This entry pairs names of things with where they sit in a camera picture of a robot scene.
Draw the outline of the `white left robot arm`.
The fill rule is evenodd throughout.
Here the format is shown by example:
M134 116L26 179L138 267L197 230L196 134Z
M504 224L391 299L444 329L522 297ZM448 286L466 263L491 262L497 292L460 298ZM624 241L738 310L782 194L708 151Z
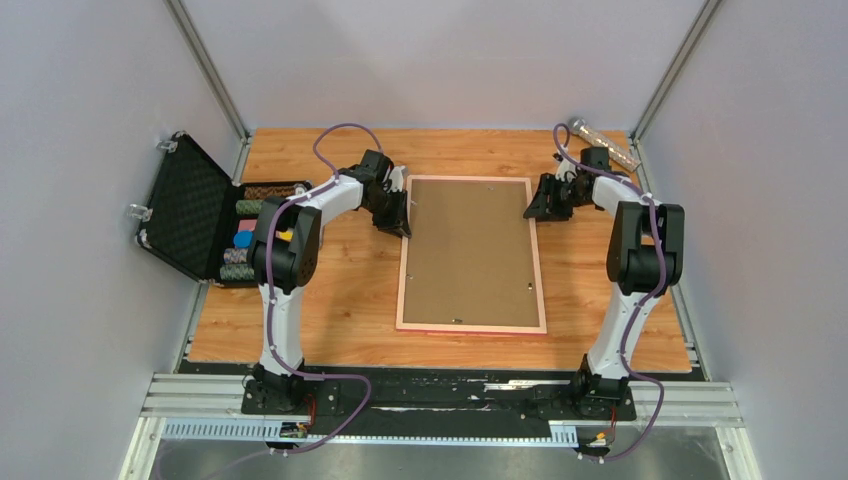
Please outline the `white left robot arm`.
M283 413L298 411L306 400L308 380L301 371L301 312L305 288L318 266L326 225L349 211L363 209L374 227L408 238L408 170L385 154L368 150L351 167L334 169L317 187L262 204L248 259L262 295L263 350L254 369L258 386Z

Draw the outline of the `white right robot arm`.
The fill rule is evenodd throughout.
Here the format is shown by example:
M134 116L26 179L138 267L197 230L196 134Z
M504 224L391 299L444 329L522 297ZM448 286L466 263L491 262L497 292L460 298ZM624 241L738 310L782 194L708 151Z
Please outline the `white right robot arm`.
M525 218L567 221L587 205L613 218L606 257L610 303L568 388L575 411L592 418L626 400L633 351L647 317L682 275L685 211L655 200L628 175L613 171L601 147L583 149L578 159L564 151L554 158L558 168L541 175Z

